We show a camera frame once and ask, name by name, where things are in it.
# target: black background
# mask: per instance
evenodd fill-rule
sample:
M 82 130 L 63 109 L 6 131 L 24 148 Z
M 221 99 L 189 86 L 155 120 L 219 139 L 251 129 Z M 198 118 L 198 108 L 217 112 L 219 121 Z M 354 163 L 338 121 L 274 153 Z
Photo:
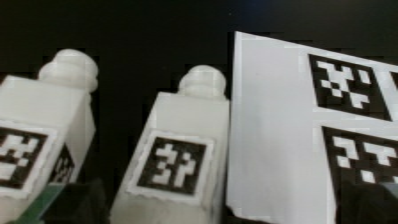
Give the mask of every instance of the black background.
M 219 67 L 232 86 L 235 31 L 398 65 L 397 0 L 0 2 L 0 72 L 34 77 L 65 48 L 98 61 L 98 135 L 81 180 L 104 179 L 109 205 L 159 91 L 177 91 L 200 64 Z

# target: white chess piece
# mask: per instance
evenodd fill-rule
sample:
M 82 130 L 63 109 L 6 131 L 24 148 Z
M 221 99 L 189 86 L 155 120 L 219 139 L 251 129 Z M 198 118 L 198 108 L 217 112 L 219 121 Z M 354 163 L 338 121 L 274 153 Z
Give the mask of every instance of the white chess piece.
M 66 49 L 40 71 L 40 80 L 10 75 L 0 85 L 0 138 L 10 139 L 0 151 L 20 159 L 13 164 L 0 158 L 0 223 L 18 218 L 42 193 L 65 146 L 75 163 L 70 181 L 77 180 L 95 136 L 97 75 L 93 59 Z M 36 160 L 26 153 L 38 153 Z M 15 177 L 17 169 L 26 180 Z
M 225 89 L 225 76 L 203 65 L 184 77 L 178 94 L 159 94 L 116 196 L 114 224 L 219 223 L 230 128 Z

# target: white card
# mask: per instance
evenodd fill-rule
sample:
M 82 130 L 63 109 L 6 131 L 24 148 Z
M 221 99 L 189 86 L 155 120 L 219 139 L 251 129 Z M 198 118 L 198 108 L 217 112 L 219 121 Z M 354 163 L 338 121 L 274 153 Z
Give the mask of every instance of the white card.
M 398 183 L 398 67 L 237 33 L 228 205 L 335 223 L 338 188 Z

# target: rounded top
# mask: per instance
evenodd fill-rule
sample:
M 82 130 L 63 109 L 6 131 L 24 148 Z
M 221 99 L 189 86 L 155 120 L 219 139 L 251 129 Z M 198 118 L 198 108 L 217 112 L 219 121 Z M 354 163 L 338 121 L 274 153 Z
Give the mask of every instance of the rounded top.
M 40 80 L 93 92 L 98 87 L 97 76 L 98 66 L 91 57 L 74 49 L 61 50 L 42 68 Z
M 180 82 L 180 94 L 225 100 L 226 78 L 221 71 L 209 65 L 196 66 Z

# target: green object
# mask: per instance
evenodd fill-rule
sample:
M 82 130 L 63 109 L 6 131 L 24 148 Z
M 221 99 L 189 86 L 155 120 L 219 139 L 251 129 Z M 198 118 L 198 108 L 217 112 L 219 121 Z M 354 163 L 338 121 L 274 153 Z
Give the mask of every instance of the green object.
M 59 197 L 59 194 L 65 190 L 65 186 L 66 186 L 65 184 L 50 184 L 47 186 L 45 191 L 42 192 L 42 195 L 36 198 L 36 201 L 31 204 L 31 207 L 27 211 L 24 212 L 22 217 L 13 222 L 13 224 L 45 224 L 45 221 L 42 220 L 42 216 L 54 203 L 54 200 Z

